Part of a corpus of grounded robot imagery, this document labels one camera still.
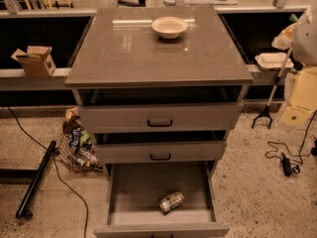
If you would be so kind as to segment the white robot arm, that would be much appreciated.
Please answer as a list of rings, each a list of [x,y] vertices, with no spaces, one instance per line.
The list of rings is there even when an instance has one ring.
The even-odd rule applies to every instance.
[[[300,16],[293,35],[293,57],[305,64],[317,64],[317,7],[310,6]]]

